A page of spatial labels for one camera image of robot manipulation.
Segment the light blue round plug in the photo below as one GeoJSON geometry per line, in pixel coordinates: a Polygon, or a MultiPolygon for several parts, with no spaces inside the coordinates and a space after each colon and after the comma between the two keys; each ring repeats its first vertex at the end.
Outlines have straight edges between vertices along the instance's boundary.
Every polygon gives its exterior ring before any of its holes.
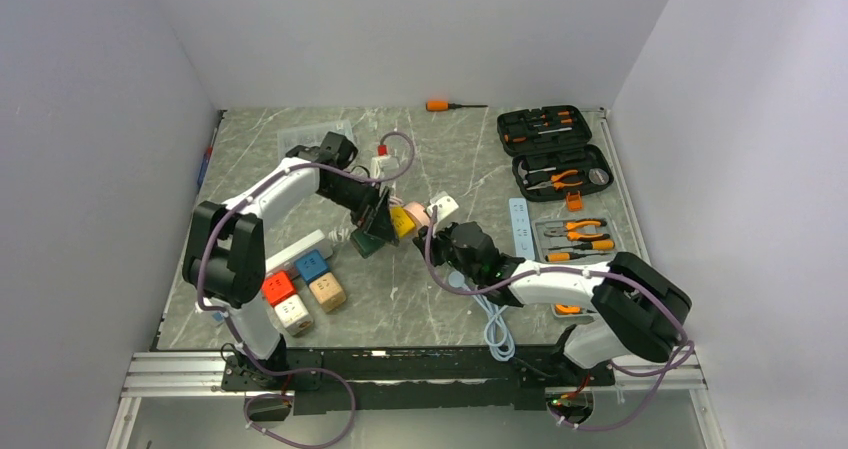
{"type": "Polygon", "coordinates": [[[448,274],[447,281],[450,287],[454,289],[464,289],[465,285],[465,277],[458,271],[452,271],[448,274]]]}

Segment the white plug with cord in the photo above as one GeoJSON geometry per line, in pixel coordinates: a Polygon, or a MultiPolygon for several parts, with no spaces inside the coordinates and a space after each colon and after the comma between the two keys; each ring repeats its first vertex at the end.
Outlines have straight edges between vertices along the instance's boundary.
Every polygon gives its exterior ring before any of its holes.
{"type": "Polygon", "coordinates": [[[327,233],[327,238],[333,244],[342,244],[350,239],[354,230],[354,227],[337,227],[327,233]]]}

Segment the light blue power strip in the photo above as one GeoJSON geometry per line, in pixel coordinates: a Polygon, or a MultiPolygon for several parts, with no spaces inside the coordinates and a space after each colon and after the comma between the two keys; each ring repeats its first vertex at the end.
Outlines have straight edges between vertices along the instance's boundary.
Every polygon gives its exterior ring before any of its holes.
{"type": "Polygon", "coordinates": [[[527,260],[536,258],[528,204],[524,198],[509,198],[514,254],[527,260]]]}

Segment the white long power strip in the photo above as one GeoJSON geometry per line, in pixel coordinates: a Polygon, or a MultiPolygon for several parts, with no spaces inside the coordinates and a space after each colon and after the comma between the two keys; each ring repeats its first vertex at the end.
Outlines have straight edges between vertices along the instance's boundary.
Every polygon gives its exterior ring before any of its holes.
{"type": "Polygon", "coordinates": [[[317,250],[324,259],[330,258],[334,253],[332,242],[322,230],[314,230],[298,241],[269,256],[265,263],[265,275],[271,276],[279,272],[285,272],[291,278],[298,277],[299,272],[295,266],[295,262],[313,250],[317,250]]]}

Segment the grey tool case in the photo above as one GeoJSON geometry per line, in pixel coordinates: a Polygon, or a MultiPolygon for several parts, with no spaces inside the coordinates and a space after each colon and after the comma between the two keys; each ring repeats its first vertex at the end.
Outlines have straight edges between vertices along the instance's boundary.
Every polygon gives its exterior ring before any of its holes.
{"type": "Polygon", "coordinates": [[[604,218],[536,219],[531,229],[540,262],[586,263],[616,250],[613,229],[604,218]]]}

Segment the red cube adapter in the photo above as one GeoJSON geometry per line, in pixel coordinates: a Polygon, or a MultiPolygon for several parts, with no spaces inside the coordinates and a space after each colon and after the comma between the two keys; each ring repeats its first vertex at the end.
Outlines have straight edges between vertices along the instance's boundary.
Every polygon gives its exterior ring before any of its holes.
{"type": "Polygon", "coordinates": [[[261,287],[262,295],[271,307],[297,294],[297,289],[285,271],[268,276],[261,287]]]}

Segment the black tool case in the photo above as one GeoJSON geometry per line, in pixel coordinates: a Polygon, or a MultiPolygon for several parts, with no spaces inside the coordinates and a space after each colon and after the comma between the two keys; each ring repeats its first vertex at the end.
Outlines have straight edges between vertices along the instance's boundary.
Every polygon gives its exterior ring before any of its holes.
{"type": "Polygon", "coordinates": [[[520,193],[531,202],[587,196],[612,186],[613,171],[599,147],[591,143],[592,131],[581,111],[572,105],[543,106],[501,114],[497,134],[512,158],[512,173],[520,193]],[[527,187],[566,170],[581,171],[578,187],[528,191],[527,187]]]}

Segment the white cube adapter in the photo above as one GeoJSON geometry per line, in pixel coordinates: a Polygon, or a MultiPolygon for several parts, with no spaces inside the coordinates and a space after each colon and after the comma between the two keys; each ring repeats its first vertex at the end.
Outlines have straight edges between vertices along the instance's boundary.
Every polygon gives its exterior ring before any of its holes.
{"type": "Polygon", "coordinates": [[[291,295],[274,307],[274,312],[285,331],[297,336],[314,324],[314,318],[298,294],[291,295]]]}

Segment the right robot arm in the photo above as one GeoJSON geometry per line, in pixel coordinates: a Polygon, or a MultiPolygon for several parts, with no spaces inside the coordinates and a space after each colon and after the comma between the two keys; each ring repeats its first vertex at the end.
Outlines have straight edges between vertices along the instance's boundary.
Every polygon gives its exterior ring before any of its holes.
{"type": "Polygon", "coordinates": [[[692,347],[684,327],[691,298],[633,253],[582,265],[511,256],[476,222],[442,224],[438,207],[413,243],[434,282],[455,295],[506,307],[562,304],[591,311],[590,323],[564,330],[551,357],[552,373],[564,384],[617,357],[668,364],[680,348],[692,347]]]}

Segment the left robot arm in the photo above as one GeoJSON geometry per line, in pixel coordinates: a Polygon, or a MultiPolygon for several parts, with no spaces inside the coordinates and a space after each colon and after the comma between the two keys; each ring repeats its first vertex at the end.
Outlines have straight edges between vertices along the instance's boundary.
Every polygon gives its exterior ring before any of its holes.
{"type": "Polygon", "coordinates": [[[194,209],[181,266],[202,311],[220,314],[249,361],[248,376],[264,389],[287,375],[287,345],[261,306],[266,275],[266,229],[312,195],[348,210],[354,227],[371,239],[396,245],[390,217],[391,189],[407,171],[384,178],[349,171],[358,155],[345,136],[329,132],[317,146],[298,145],[243,193],[223,202],[202,201],[194,209]]]}

